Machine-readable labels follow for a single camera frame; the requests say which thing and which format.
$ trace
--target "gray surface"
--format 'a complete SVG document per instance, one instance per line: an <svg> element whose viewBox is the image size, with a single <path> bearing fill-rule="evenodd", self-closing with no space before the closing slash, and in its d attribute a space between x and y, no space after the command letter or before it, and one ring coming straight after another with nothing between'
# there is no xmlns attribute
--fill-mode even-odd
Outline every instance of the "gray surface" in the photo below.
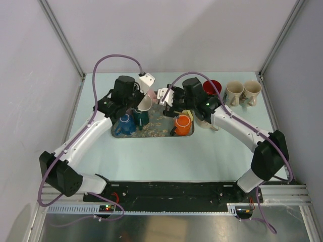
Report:
<svg viewBox="0 0 323 242"><path fill-rule="evenodd" d="M304 7L265 73L281 130L286 135L296 178L306 183L323 225L323 1Z"/></svg>
<svg viewBox="0 0 323 242"><path fill-rule="evenodd" d="M274 235L263 223L239 222L233 216L126 216L114 222L87 219L64 228L83 215L48 214L42 231L43 242L228 242L228 241L309 241L299 207L264 207ZM254 217L259 217L256 208Z"/></svg>
<svg viewBox="0 0 323 242"><path fill-rule="evenodd" d="M69 44L69 42L67 41L65 34L63 33L56 17L55 14L52 12L47 0L38 0L41 8L43 9L45 15L47 16L51 26L53 27L54 32L56 33L59 41L61 42L63 48L66 51L66 54L68 55L68 57L70 58L72 64L75 67L75 70L78 72L78 74L80 75L80 78L83 79L84 77L84 73L83 70L80 66L80 64L78 63L75 54L73 53L73 50Z"/></svg>
<svg viewBox="0 0 323 242"><path fill-rule="evenodd" d="M265 71L267 70L268 65L275 57L275 54L277 53L281 44L283 43L284 39L286 38L291 26L296 21L297 17L299 16L299 13L302 11L302 9L305 6L307 1L308 0L297 0L296 1L294 8L291 11L290 15L288 16L287 21L284 24L275 44L273 45L269 55L267 56L265 62L263 63L263 65L259 71L260 73L265 73Z"/></svg>

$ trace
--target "white wall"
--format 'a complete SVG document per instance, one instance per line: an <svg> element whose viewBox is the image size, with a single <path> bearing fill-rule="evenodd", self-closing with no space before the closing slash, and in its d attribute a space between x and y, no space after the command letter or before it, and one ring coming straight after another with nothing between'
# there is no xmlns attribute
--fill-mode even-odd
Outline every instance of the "white wall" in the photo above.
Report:
<svg viewBox="0 0 323 242"><path fill-rule="evenodd" d="M49 0L84 71L259 71L296 0ZM128 60L100 72L137 71Z"/></svg>
<svg viewBox="0 0 323 242"><path fill-rule="evenodd" d="M21 241L39 155L62 141L80 79L36 0L0 8L0 241Z"/></svg>
<svg viewBox="0 0 323 242"><path fill-rule="evenodd" d="M323 226L323 1L310 0L265 73L297 180Z"/></svg>

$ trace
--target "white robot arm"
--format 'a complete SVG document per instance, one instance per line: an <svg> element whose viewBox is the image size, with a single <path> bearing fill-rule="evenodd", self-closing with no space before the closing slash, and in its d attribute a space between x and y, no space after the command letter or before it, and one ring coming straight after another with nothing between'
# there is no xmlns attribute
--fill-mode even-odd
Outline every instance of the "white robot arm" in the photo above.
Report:
<svg viewBox="0 0 323 242"><path fill-rule="evenodd" d="M98 101L97 110L85 124L54 153L43 152L39 158L43 177L49 167L56 162L48 174L46 182L69 197L76 192L100 194L106 186L106 179L96 174L79 174L75 171L81 158L92 144L129 108L139 108L155 78L147 73L137 81L132 77L120 76L114 88Z"/></svg>
<svg viewBox="0 0 323 242"><path fill-rule="evenodd" d="M185 109L193 110L198 119L223 128L254 154L251 168L235 183L236 193L243 197L283 167L282 157L268 141L279 147L288 160L285 137L280 131L270 133L239 117L228 106L222 106L218 97L206 94L197 78L187 79L182 85L183 89L172 86L169 91L167 88L158 90L159 103L165 106L164 115L175 117Z"/></svg>

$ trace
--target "teal mug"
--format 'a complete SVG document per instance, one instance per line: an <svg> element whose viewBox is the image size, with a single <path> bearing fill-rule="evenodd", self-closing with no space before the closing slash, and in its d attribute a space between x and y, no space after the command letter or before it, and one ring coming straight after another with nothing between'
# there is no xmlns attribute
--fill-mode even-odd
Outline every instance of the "teal mug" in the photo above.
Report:
<svg viewBox="0 0 323 242"><path fill-rule="evenodd" d="M133 111L133 117L135 119L135 124L139 126L139 130L142 130L145 125L149 124L148 111L139 111L135 109Z"/></svg>

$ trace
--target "metal floor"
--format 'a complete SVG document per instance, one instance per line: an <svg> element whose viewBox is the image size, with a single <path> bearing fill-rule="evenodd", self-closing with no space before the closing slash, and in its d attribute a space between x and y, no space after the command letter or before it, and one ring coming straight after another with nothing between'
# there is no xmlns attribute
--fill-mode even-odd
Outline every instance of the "metal floor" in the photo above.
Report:
<svg viewBox="0 0 323 242"><path fill-rule="evenodd" d="M120 242L228 242L228 241L310 241L299 206L263 207L278 231L272 234L264 223L239 222L233 216L146 216L126 215L117 221L85 219L56 228L84 215L47 214L40 241ZM261 217L256 208L253 217Z"/></svg>

